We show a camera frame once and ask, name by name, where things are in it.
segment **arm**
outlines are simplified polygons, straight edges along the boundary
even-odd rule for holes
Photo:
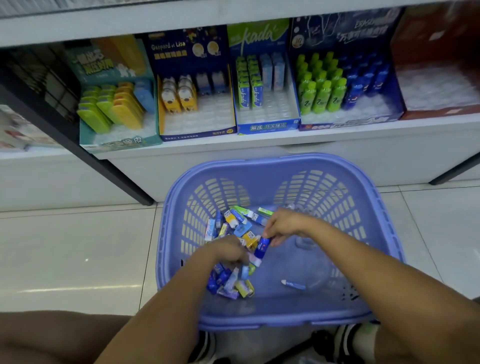
[[[185,266],[118,332],[96,364],[184,364],[196,344],[200,304],[213,266],[248,263],[229,235],[197,249]]]
[[[480,362],[480,306],[327,222],[279,209],[264,236],[312,238],[374,314],[422,363]]]

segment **black metal frame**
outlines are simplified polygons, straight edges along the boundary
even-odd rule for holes
[[[145,206],[155,201],[108,160],[91,155],[79,145],[79,130],[29,88],[11,70],[0,68],[0,102],[20,113],[64,148]]]
[[[474,156],[471,156],[467,160],[464,160],[462,163],[456,165],[455,167],[451,168],[447,172],[441,174],[437,178],[434,178],[429,184],[432,184],[434,186],[438,184],[442,184],[445,182],[448,182],[452,178],[455,178],[456,176],[462,174],[463,172],[469,170],[470,168],[473,168],[477,165],[480,164],[480,152],[475,154]]]

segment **purple basket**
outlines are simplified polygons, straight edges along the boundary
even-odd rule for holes
[[[191,168],[170,188],[158,239],[158,288],[204,244],[207,220],[217,209],[240,205],[274,210],[290,203],[313,210],[349,235],[404,261],[400,240],[377,189],[347,160],[322,153],[223,160]],[[261,226],[253,228],[255,233],[261,231]],[[285,287],[282,279],[308,289]],[[268,249],[250,281],[255,295],[249,299],[233,301],[207,293],[199,327],[222,331],[261,325],[333,325],[358,322],[371,314],[320,248],[300,249],[295,237]]]

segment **person's left hand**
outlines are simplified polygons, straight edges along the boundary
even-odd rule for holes
[[[202,249],[205,249],[215,260],[215,264],[218,262],[240,262],[248,265],[250,262],[247,250],[241,245],[240,240],[235,235],[227,235],[224,238],[207,243]]]

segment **forearm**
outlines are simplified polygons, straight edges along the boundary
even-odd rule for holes
[[[439,356],[438,363],[455,359],[445,357],[452,335],[467,344],[462,333],[478,325],[480,317],[480,308],[472,301],[322,220],[309,219],[305,233],[355,286],[382,325],[418,359],[428,362]]]
[[[214,263],[208,250],[197,250],[113,338],[96,364],[187,363]]]

